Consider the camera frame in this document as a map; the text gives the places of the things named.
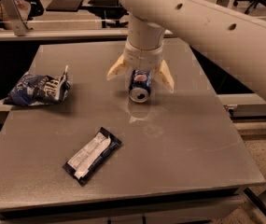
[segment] background table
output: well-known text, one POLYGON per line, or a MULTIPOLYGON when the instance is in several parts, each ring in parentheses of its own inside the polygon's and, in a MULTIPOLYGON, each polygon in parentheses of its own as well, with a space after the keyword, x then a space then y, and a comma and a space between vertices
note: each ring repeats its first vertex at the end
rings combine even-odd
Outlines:
POLYGON ((243 188, 264 182, 187 44, 165 40, 175 92, 153 81, 141 105, 129 100, 130 75, 105 80, 123 49, 124 41, 40 47, 30 72, 60 76, 68 64, 72 90, 59 105, 10 111, 0 134, 0 218, 202 220, 226 216, 243 188), (102 126, 123 146, 82 187, 62 166, 102 126))

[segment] table surface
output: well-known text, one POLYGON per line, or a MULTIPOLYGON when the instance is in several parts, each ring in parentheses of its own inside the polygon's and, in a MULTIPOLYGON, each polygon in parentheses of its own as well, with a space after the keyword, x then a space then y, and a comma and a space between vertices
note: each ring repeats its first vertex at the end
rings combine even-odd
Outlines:
POLYGON ((130 75, 105 80, 123 49, 124 41, 40 47, 30 73, 56 77, 68 64, 72 89, 59 105, 10 111, 0 134, 0 210, 264 182, 187 44, 165 40, 175 92, 153 81, 141 105, 129 100, 130 75), (100 127, 123 146, 82 187, 63 165, 100 127))

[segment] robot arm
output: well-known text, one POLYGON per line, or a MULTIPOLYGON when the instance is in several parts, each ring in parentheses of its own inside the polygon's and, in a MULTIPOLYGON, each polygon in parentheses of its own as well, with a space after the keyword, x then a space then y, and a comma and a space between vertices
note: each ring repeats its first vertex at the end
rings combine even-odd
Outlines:
MULTIPOLYGON (((147 24, 147 29, 160 26, 159 38, 162 28, 170 30, 266 100, 266 21, 203 0, 120 2, 133 17, 147 24)), ((157 45, 154 50, 162 49, 162 40, 138 35, 136 31, 129 27, 127 43, 139 52, 150 50, 148 39, 157 45), (142 46, 142 39, 146 41, 145 46, 142 46)), ((125 56, 126 50, 123 61, 133 67, 129 56, 125 56)))

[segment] can lid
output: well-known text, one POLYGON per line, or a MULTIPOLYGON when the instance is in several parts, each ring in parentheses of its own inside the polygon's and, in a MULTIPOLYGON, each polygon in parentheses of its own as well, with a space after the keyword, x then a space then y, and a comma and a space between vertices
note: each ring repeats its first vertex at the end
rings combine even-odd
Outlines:
POLYGON ((143 103, 148 99, 149 94, 145 89, 136 87, 130 91, 130 97, 134 102, 143 103))

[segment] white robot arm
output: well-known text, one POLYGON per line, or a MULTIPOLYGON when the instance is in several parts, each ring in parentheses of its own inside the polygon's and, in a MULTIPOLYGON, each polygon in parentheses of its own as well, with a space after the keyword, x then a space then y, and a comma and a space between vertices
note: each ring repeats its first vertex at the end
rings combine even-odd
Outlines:
MULTIPOLYGON (((130 12, 130 23, 117 64, 161 69, 166 28, 266 100, 266 21, 203 0, 120 2, 130 12)), ((108 78, 121 73, 113 73, 115 66, 108 78)), ((162 69, 168 72, 167 65, 162 69)))

